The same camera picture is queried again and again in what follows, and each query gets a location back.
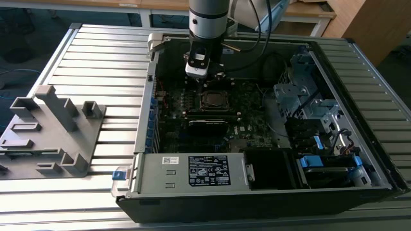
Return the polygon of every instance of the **blue latch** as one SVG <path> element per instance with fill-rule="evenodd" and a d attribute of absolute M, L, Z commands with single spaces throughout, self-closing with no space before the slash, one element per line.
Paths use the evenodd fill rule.
<path fill-rule="evenodd" d="M 319 155 L 305 155 L 300 159 L 301 167 L 323 167 L 323 161 Z"/>
<path fill-rule="evenodd" d="M 315 142 L 316 142 L 316 146 L 319 147 L 320 150 L 324 149 L 323 144 L 321 144 L 321 140 L 319 136 L 313 136 Z"/>
<path fill-rule="evenodd" d="M 126 172 L 122 171 L 113 171 L 113 175 L 110 177 L 112 180 L 125 180 Z"/>
<path fill-rule="evenodd" d="M 355 157 L 353 157 L 353 161 L 355 161 L 355 164 L 356 164 L 357 166 L 361 166 L 361 160 L 360 160 L 360 157 L 359 157 L 359 156 L 355 156 Z"/>

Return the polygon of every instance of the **wire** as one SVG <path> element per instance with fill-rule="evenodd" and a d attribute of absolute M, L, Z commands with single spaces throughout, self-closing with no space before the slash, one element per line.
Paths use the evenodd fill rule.
<path fill-rule="evenodd" d="M 320 93 L 320 90 L 317 89 L 308 97 L 308 99 L 305 100 L 305 102 L 303 102 L 303 104 L 296 108 L 296 110 L 293 111 L 291 117 L 295 117 L 296 113 L 307 106 L 307 104 L 313 100 L 315 96 Z"/>
<path fill-rule="evenodd" d="M 256 16 L 256 24 L 257 24 L 257 39 L 256 39 L 256 43 L 253 44 L 253 46 L 248 49 L 241 49 L 240 50 L 240 53 L 248 53 L 250 51 L 253 51 L 253 49 L 257 47 L 257 44 L 261 40 L 261 24 L 259 23 L 259 17 L 257 17 L 257 10 L 256 10 L 256 6 L 252 2 L 252 0 L 248 0 L 249 1 L 249 4 L 250 4 L 250 7 L 252 7 L 252 11 L 255 12 L 255 16 Z"/>
<path fill-rule="evenodd" d="M 265 0 L 265 2 L 267 2 L 267 10 L 268 10 L 268 34 L 267 34 L 267 37 L 265 37 L 265 43 L 264 43 L 264 47 L 263 47 L 261 53 L 257 56 L 257 58 L 249 64 L 246 64 L 244 66 L 240 66 L 240 67 L 236 67 L 236 68 L 232 68 L 232 69 L 225 69 L 225 72 L 240 71 L 240 70 L 250 67 L 259 61 L 259 59 L 261 58 L 263 54 L 265 53 L 265 50 L 267 50 L 267 47 L 268 47 L 268 41 L 269 41 L 269 37 L 271 37 L 271 29 L 272 29 L 272 12 L 271 12 L 272 9 L 271 9 L 271 3 L 269 3 L 269 0 Z"/>
<path fill-rule="evenodd" d="M 8 97 L 2 97 L 2 96 L 0 96 L 0 99 L 4 99 L 4 100 L 14 100 L 14 98 L 8 98 Z"/>
<path fill-rule="evenodd" d="M 257 83 L 256 83 L 256 88 L 257 88 L 259 92 L 261 93 L 261 95 L 264 95 L 264 93 L 263 93 L 263 91 L 261 91 L 261 88 L 259 88 Z"/>
<path fill-rule="evenodd" d="M 288 138 L 288 136 L 285 136 L 285 135 L 283 135 L 283 134 L 277 133 L 277 132 L 276 132 L 276 130 L 275 130 L 275 129 L 269 126 L 269 124 L 268 124 L 268 123 L 267 123 L 267 126 L 269 127 L 271 131 L 273 131 L 273 132 L 275 132 L 275 134 L 276 134 L 276 135 L 279 135 L 279 136 L 281 136 L 281 137 Z"/>
<path fill-rule="evenodd" d="M 267 53 L 267 54 L 261 57 L 261 60 L 260 60 L 260 62 L 259 62 L 259 74 L 257 74 L 257 76 L 259 76 L 259 79 L 260 79 L 260 80 L 264 79 L 264 66 L 265 66 L 267 61 L 268 61 L 268 58 L 269 58 L 271 56 L 275 56 L 275 57 L 281 58 L 281 61 L 283 61 L 283 63 L 284 63 L 284 70 L 288 71 L 288 62 L 287 62 L 285 57 L 284 57 L 280 53 L 277 53 L 276 51 L 272 51 L 272 52 Z"/>
<path fill-rule="evenodd" d="M 8 70 L 8 71 L 4 71 L 0 73 L 0 75 L 5 74 L 5 73 L 9 73 L 9 72 L 13 72 L 13 71 L 28 71 L 28 72 L 36 72 L 37 74 L 41 74 L 41 72 L 36 71 L 36 70 L 30 70 L 30 69 L 16 69 L 16 70 Z"/>
<path fill-rule="evenodd" d="M 332 153 L 333 153 L 336 141 L 339 140 L 339 136 L 340 136 L 340 134 L 341 134 L 344 131 L 348 131 L 348 129 L 341 128 L 341 129 L 339 130 L 339 132 L 336 133 L 336 136 L 335 136 L 335 138 L 333 138 L 332 145 L 331 145 L 331 148 L 329 148 L 329 155 L 332 155 Z"/>
<path fill-rule="evenodd" d="M 265 98 L 265 94 L 267 94 L 267 91 L 268 91 L 269 89 L 267 89 L 265 91 L 264 91 L 264 94 L 263 94 L 263 99 L 261 99 L 261 107 L 264 107 L 264 98 Z"/>
<path fill-rule="evenodd" d="M 348 151 L 353 148 L 353 140 L 347 136 L 347 140 L 351 142 L 345 150 L 343 151 L 343 154 L 347 155 Z"/>

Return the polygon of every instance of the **white sticker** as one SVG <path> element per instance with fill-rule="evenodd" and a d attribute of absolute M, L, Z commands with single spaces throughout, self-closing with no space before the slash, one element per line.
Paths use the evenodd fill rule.
<path fill-rule="evenodd" d="M 120 6 L 126 6 L 126 7 L 137 7 L 137 4 L 124 4 L 124 3 L 120 3 L 118 5 Z"/>
<path fill-rule="evenodd" d="M 164 165 L 177 165 L 178 164 L 178 157 L 164 156 L 162 157 L 162 164 Z"/>

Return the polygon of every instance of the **warning label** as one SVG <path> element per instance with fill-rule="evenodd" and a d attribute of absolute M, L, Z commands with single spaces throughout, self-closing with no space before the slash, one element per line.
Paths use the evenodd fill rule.
<path fill-rule="evenodd" d="M 230 185 L 226 156 L 189 156 L 188 183 L 192 187 Z"/>

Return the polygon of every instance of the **aluminum extrusion table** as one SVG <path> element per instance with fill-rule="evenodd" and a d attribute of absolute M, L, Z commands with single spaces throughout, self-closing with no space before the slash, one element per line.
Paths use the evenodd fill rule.
<path fill-rule="evenodd" d="M 146 39 L 152 32 L 186 34 L 188 31 L 80 24 L 70 26 L 28 96 L 33 95 L 37 85 L 50 84 L 58 97 L 69 97 L 73 103 L 93 100 L 106 105 L 90 169 L 88 176 L 78 179 L 0 181 L 0 230 L 238 230 L 279 225 L 304 225 L 308 230 L 324 227 L 329 230 L 357 230 L 360 226 L 371 229 L 384 225 L 389 228 L 409 225 L 409 194 L 385 202 L 361 205 L 332 216 L 134 224 L 110 196 L 110 174 L 117 166 L 132 163 L 148 66 Z M 344 39 L 275 38 L 311 39 L 320 44 L 376 137 L 409 181 L 411 113 L 357 46 Z M 125 183 L 118 188 L 125 190 Z"/>

